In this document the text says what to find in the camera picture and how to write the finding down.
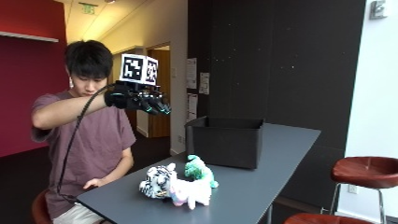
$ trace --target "fingers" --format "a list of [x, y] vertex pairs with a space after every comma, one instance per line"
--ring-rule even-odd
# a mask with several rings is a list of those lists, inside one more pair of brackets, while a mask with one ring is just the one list
[[87, 180], [83, 189], [94, 189], [98, 187], [98, 179]]

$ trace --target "black box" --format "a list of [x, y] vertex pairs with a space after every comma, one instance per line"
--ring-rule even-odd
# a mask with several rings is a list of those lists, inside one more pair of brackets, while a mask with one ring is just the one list
[[184, 124], [186, 154], [206, 164], [255, 169], [262, 129], [263, 119], [192, 119]]

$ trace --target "red wall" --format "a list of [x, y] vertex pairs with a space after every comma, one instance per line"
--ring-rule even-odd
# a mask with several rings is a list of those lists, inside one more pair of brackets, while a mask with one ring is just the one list
[[53, 0], [0, 1], [0, 31], [57, 43], [0, 36], [0, 157], [42, 147], [29, 137], [29, 111], [43, 93], [67, 87], [63, 5]]

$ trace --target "bar stool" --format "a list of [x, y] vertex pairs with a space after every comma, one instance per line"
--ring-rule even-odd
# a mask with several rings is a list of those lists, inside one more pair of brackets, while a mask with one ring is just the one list
[[46, 195], [47, 190], [42, 190], [39, 194], [35, 196], [31, 203], [31, 216], [35, 224], [50, 224], [50, 218], [47, 214], [47, 203], [46, 203]]
[[352, 217], [298, 213], [290, 216], [283, 224], [371, 224], [371, 222]]
[[331, 168], [331, 180], [336, 183], [331, 201], [340, 184], [351, 184], [377, 190], [380, 221], [385, 222], [383, 195], [380, 189], [398, 186], [398, 159], [388, 157], [347, 157], [336, 161]]

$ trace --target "black wall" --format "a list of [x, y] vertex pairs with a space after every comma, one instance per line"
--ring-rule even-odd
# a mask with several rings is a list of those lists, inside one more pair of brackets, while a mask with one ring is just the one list
[[210, 72], [198, 114], [320, 130], [282, 195], [326, 208], [330, 169], [346, 148], [364, 4], [188, 0], [187, 56]]

